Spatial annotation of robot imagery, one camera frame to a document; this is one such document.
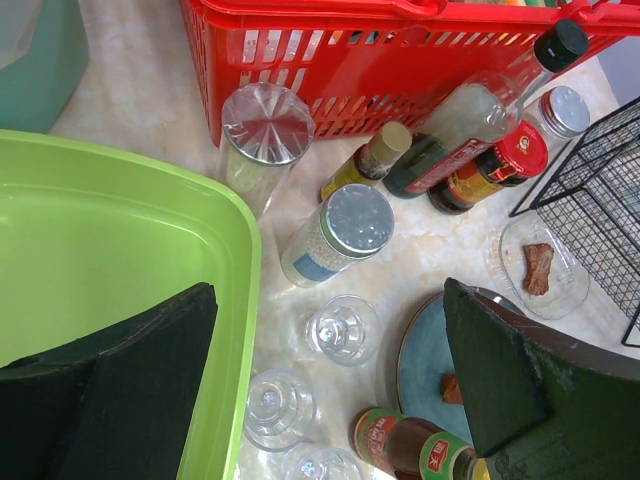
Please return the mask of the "red lid sauce jar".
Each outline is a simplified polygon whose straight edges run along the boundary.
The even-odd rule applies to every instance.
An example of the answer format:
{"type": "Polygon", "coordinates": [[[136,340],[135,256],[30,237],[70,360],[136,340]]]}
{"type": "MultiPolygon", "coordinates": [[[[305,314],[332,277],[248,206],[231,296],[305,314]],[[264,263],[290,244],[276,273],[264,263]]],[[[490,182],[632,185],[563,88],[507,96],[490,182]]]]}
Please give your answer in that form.
{"type": "Polygon", "coordinates": [[[489,196],[541,174],[548,157],[544,137],[522,121],[512,133],[431,187],[427,198],[438,211],[460,215],[489,196]]]}

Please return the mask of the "dark vinegar bottle black cap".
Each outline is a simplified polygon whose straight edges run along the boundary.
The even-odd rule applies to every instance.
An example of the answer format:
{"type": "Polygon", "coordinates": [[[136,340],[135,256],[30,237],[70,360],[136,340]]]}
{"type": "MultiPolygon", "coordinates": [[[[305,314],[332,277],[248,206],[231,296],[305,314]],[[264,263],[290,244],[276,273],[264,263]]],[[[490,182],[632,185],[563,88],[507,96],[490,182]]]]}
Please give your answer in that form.
{"type": "Polygon", "coordinates": [[[533,93],[588,49],[583,27],[561,19],[502,70],[469,77],[417,127],[410,149],[383,179],[384,187],[401,199],[424,194],[511,133],[533,93]]]}

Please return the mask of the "yellow cap sauce bottle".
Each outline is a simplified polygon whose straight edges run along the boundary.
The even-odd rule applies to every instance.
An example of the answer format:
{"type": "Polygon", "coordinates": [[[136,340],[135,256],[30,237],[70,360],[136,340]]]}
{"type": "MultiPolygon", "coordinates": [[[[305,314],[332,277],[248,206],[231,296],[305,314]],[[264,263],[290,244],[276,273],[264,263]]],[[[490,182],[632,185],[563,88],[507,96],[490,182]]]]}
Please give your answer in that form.
{"type": "Polygon", "coordinates": [[[490,477],[486,460],[466,441],[430,421],[380,407],[355,417],[351,444],[361,460],[396,479],[490,477]]]}

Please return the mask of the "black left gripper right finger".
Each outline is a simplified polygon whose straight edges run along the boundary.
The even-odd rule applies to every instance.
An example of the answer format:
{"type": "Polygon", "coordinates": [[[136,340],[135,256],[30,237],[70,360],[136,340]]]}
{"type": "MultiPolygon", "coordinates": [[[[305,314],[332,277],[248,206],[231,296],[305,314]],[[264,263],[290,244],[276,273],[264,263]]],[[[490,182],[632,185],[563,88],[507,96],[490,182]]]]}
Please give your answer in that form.
{"type": "Polygon", "coordinates": [[[446,333],[493,479],[636,479],[639,362],[444,283],[446,333]]]}

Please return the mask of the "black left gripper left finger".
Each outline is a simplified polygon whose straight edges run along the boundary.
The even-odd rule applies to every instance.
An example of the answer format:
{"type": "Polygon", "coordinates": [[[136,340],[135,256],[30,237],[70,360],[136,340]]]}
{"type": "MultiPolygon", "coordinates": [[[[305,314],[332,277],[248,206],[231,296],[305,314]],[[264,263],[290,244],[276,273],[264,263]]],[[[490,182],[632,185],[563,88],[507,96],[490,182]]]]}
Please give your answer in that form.
{"type": "Polygon", "coordinates": [[[217,311],[197,283],[3,366],[2,478],[176,478],[217,311]]]}

